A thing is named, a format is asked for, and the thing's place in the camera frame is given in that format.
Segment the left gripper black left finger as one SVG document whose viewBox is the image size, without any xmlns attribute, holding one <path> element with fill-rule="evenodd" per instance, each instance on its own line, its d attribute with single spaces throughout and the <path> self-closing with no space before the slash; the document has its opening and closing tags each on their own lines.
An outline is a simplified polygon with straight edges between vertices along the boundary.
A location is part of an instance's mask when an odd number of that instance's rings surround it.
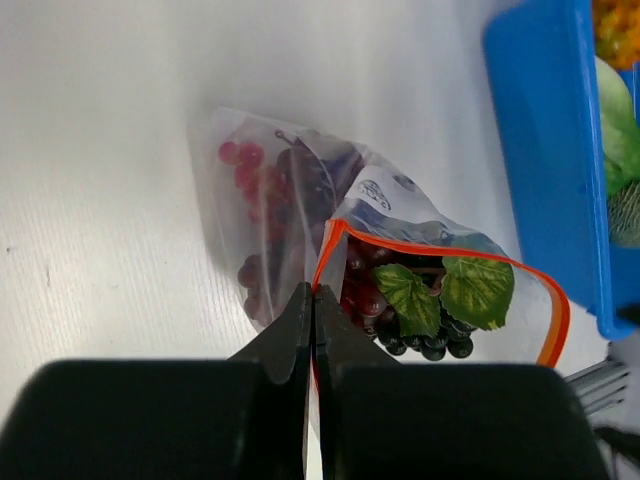
<svg viewBox="0 0 640 480">
<path fill-rule="evenodd" d="M 226 360 L 60 360 L 1 431 L 5 479 L 301 479 L 311 288 Z"/>
</svg>

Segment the red grape bunch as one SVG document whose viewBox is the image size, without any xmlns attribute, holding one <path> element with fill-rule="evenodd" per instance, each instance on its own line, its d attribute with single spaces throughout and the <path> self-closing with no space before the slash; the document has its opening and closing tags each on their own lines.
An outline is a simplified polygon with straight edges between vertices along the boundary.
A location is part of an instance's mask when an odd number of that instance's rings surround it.
<svg viewBox="0 0 640 480">
<path fill-rule="evenodd" d="M 246 204 L 250 222 L 262 228 L 269 241 L 281 240 L 292 212 L 286 173 L 269 164 L 264 148 L 255 142 L 225 141 L 217 155 L 233 168 L 235 187 Z"/>
</svg>

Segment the clear zip bag orange zipper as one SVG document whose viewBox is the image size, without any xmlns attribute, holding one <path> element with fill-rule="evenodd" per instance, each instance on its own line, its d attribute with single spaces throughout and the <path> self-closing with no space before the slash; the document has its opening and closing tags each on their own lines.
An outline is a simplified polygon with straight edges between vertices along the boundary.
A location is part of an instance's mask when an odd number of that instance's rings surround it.
<svg viewBox="0 0 640 480">
<path fill-rule="evenodd" d="M 311 132 L 327 135 L 225 107 L 197 117 L 189 130 L 193 158 L 212 183 L 208 202 L 214 211 L 215 258 L 230 271 L 242 306 L 246 290 L 240 286 L 237 273 L 256 243 L 246 204 L 235 187 L 233 168 L 223 164 L 217 152 L 225 141 L 252 141 L 263 146 L 267 156 L 272 157 L 283 145 L 276 139 L 277 130 L 283 130 L 292 137 Z M 455 359 L 446 356 L 438 362 L 555 367 L 564 350 L 570 323 L 568 299 L 560 286 L 548 275 L 511 259 L 486 234 L 441 214 L 424 191 L 392 162 L 364 144 L 351 143 L 358 147 L 365 165 L 334 215 L 326 222 L 316 269 L 312 279 L 306 283 L 330 288 L 341 307 L 350 236 L 394 251 L 396 259 L 393 263 L 410 267 L 433 265 L 437 257 L 446 256 L 478 257 L 507 263 L 515 274 L 515 291 L 506 326 L 495 332 L 476 332 L 473 335 L 475 348 L 470 357 Z M 408 364 L 436 363 L 413 350 L 393 356 L 384 349 L 376 335 L 368 336 L 364 330 L 356 328 L 394 360 Z"/>
</svg>

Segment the dark purple grape bunch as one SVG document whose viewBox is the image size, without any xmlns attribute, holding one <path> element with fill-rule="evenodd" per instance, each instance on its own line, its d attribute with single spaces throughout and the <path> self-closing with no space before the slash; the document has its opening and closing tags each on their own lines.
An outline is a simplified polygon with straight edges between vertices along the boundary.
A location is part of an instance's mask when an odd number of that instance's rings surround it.
<svg viewBox="0 0 640 480">
<path fill-rule="evenodd" d="M 283 145 L 267 156 L 286 173 L 292 193 L 290 223 L 281 240 L 269 241 L 250 222 L 256 246 L 240 266 L 237 279 L 246 290 L 243 308 L 265 327 L 280 315 L 296 286 L 312 279 L 325 224 L 334 215 L 365 165 L 355 144 L 314 132 L 295 137 L 275 132 Z"/>
</svg>

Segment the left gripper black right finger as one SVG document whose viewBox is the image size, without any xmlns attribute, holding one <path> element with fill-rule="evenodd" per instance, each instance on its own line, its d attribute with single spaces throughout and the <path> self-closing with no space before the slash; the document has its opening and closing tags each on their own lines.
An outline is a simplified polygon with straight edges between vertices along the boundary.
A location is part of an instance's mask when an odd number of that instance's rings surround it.
<svg viewBox="0 0 640 480">
<path fill-rule="evenodd" d="M 576 396 L 526 364 L 402 364 L 314 295 L 327 479 L 604 479 Z"/>
</svg>

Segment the blue black grape bunch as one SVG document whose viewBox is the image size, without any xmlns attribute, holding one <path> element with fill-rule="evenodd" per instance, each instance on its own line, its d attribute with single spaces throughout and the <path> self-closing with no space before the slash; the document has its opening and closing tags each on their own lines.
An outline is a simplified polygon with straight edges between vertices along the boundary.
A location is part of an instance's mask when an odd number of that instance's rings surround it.
<svg viewBox="0 0 640 480">
<path fill-rule="evenodd" d="M 515 291 L 511 265 L 467 256 L 381 265 L 373 279 L 387 303 L 377 317 L 379 342 L 393 356 L 413 350 L 432 362 L 470 357 L 476 332 L 506 326 Z"/>
</svg>

